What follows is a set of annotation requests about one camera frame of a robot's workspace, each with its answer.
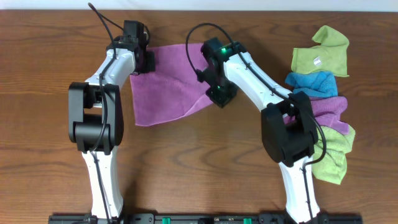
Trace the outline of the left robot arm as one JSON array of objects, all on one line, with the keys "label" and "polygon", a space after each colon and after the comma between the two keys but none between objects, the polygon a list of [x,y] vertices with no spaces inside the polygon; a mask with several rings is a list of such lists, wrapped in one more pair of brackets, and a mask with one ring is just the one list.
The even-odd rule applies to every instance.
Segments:
[{"label": "left robot arm", "polygon": [[124,21],[111,39],[103,63],[84,82],[68,88],[68,135],[86,163],[92,208],[82,223],[123,223],[124,202],[117,172],[118,147],[124,134],[121,88],[133,73],[155,70],[146,25]]}]

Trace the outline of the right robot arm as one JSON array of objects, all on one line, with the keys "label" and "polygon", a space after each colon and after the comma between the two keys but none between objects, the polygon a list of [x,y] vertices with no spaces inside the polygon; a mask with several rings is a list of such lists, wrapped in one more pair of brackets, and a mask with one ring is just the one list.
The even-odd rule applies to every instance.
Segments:
[{"label": "right robot arm", "polygon": [[320,208],[310,171],[318,133],[309,97],[277,84],[239,42],[222,45],[212,38],[200,51],[208,66],[197,77],[209,84],[209,99],[222,108],[242,90],[261,112],[262,143],[281,169],[289,221],[315,223]]}]

